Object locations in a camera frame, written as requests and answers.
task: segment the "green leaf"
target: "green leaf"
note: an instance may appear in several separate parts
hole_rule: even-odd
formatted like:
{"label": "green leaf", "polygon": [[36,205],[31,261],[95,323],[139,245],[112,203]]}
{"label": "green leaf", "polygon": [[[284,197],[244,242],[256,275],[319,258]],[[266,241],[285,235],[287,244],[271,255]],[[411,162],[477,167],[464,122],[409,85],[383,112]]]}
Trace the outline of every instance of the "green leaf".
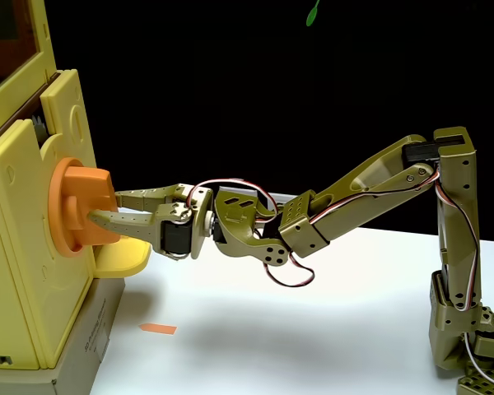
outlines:
{"label": "green leaf", "polygon": [[314,7],[311,11],[310,11],[310,14],[307,16],[307,21],[305,22],[305,24],[307,26],[311,26],[313,25],[313,22],[315,21],[315,18],[316,18],[316,13],[318,12],[318,8],[317,7]]}

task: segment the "white table surface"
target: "white table surface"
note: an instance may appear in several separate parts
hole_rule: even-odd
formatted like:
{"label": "white table surface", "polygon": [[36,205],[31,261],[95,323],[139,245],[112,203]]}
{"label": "white table surface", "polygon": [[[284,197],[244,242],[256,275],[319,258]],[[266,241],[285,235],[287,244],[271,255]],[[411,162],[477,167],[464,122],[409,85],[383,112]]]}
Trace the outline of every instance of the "white table surface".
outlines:
{"label": "white table surface", "polygon": [[[437,237],[356,229],[302,262],[317,277],[289,289],[210,240],[197,261],[152,253],[126,279],[91,395],[455,394],[462,374],[435,368],[428,340]],[[494,242],[482,242],[482,290],[494,310]]]}

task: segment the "olive green robotic arm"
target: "olive green robotic arm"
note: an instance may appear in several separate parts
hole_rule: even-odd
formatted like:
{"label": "olive green robotic arm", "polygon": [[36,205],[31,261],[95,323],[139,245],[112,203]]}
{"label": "olive green robotic arm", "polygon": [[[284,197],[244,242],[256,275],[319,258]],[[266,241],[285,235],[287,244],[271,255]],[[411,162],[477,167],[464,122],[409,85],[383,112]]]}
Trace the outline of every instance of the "olive green robotic arm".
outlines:
{"label": "olive green robotic arm", "polygon": [[[146,214],[93,211],[90,219],[116,233],[149,241],[156,252],[174,259],[197,258],[203,240],[213,237],[228,256],[251,256],[280,266],[290,253],[307,257],[424,193],[434,182],[457,207],[438,201],[442,268],[431,276],[432,355],[441,368],[466,369],[459,394],[485,394],[478,391],[483,390],[482,383],[493,384],[483,381],[465,352],[465,334],[475,333],[471,345],[475,361],[494,374],[494,313],[480,302],[476,153],[464,128],[436,130],[433,142],[417,135],[405,137],[324,191],[306,191],[280,206],[277,216],[255,196],[226,190],[214,196],[208,188],[177,184],[117,193],[120,207]],[[257,218],[273,216],[262,226],[263,235],[255,236],[261,227]]]}

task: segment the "red and white wire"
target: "red and white wire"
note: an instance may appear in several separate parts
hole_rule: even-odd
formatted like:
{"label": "red and white wire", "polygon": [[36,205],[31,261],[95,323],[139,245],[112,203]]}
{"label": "red and white wire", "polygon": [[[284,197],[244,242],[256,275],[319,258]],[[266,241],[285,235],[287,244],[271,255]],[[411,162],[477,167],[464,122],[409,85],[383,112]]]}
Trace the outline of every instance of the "red and white wire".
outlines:
{"label": "red and white wire", "polygon": [[278,215],[277,203],[273,199],[273,197],[268,192],[266,192],[265,189],[263,189],[262,187],[260,187],[256,184],[250,183],[249,181],[244,181],[243,179],[208,179],[207,181],[203,181],[199,184],[196,184],[192,187],[192,189],[190,189],[189,195],[187,196],[187,206],[189,206],[189,207],[191,206],[190,203],[192,202],[192,196],[194,195],[196,190],[199,187],[202,187],[203,185],[209,185],[209,184],[239,184],[239,185],[243,185],[245,187],[255,189],[258,192],[262,193],[262,195],[264,195],[267,198],[267,200],[273,204],[274,214],[268,220],[264,220],[262,218],[257,218],[256,222],[258,222],[260,224],[267,224],[268,222],[271,222],[272,220],[274,220]]}
{"label": "red and white wire", "polygon": [[[441,184],[439,181],[436,181],[436,194],[437,194],[437,197],[444,204],[446,204],[448,206],[452,206],[453,208],[462,211],[462,209],[457,205],[457,203],[455,203],[448,196],[446,196],[446,193],[443,191],[443,188],[441,187]],[[468,227],[470,228],[470,231],[472,232],[472,235],[475,238],[474,241],[476,243],[476,249],[478,251],[478,238],[476,237],[476,231],[474,230],[472,222],[470,221],[470,218],[468,218],[467,214],[464,211],[463,211],[463,214],[464,214],[464,217],[466,218],[466,220],[468,222]],[[478,255],[479,255],[479,253],[474,254],[472,266],[470,267],[470,274],[468,276],[467,293],[466,293],[467,299],[465,300],[466,303],[464,304],[464,307],[462,307],[462,308],[456,307],[456,309],[458,311],[469,311],[470,307],[472,305],[473,288],[474,288],[474,284],[475,284],[475,280],[476,280],[476,270],[478,269]]]}
{"label": "red and white wire", "polygon": [[479,365],[476,363],[476,360],[474,359],[474,355],[472,354],[472,350],[470,350],[470,341],[468,339],[468,333],[464,333],[464,346],[465,348],[467,349],[467,352],[468,352],[468,356],[470,357],[470,360],[472,361],[472,365],[474,366],[474,368],[476,368],[476,370],[478,371],[478,373],[486,380],[488,381],[489,383],[492,383],[494,384],[494,379],[492,377],[489,377],[488,374],[486,374],[485,372],[483,372],[481,370],[481,368],[479,367]]}
{"label": "red and white wire", "polygon": [[424,187],[425,185],[433,183],[434,181],[436,181],[439,178],[439,176],[440,176],[439,170],[436,170],[436,171],[434,171],[434,173],[430,177],[425,179],[420,184],[414,185],[411,188],[400,189],[400,190],[395,190],[395,191],[384,191],[384,192],[359,192],[359,193],[355,193],[353,195],[347,196],[347,197],[339,200],[338,202],[335,202],[335,203],[329,205],[327,208],[325,208],[319,214],[312,216],[310,218],[310,224],[311,225],[315,224],[316,222],[320,221],[322,218],[324,218],[328,214],[331,214],[333,211],[336,211],[340,207],[346,206],[349,202],[353,202],[354,200],[356,200],[358,198],[362,198],[363,196],[384,196],[384,195],[391,195],[394,193],[411,192],[411,191],[414,191],[414,190],[419,189],[421,187]]}
{"label": "red and white wire", "polygon": [[309,285],[314,279],[315,279],[315,271],[307,266],[301,265],[298,263],[298,261],[293,257],[293,252],[291,251],[289,253],[289,259],[295,265],[296,267],[299,267],[300,269],[307,270],[309,273],[311,273],[311,276],[309,276],[306,280],[299,282],[298,284],[286,284],[285,282],[281,282],[278,280],[270,271],[269,271],[269,265],[267,263],[263,263],[263,267],[265,267],[265,272],[269,276],[271,280],[276,282],[280,286],[286,286],[287,288],[301,288],[302,286],[307,286]]}

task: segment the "yellow machine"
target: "yellow machine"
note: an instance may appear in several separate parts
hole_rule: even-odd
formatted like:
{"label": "yellow machine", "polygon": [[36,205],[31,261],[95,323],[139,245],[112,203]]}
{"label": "yellow machine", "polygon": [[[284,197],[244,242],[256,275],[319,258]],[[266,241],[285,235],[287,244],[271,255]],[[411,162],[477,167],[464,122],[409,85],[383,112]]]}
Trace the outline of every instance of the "yellow machine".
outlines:
{"label": "yellow machine", "polygon": [[58,253],[48,190],[66,157],[96,167],[77,71],[55,66],[42,0],[0,2],[0,369],[12,374],[55,368],[94,279],[135,274],[150,252],[123,238]]}

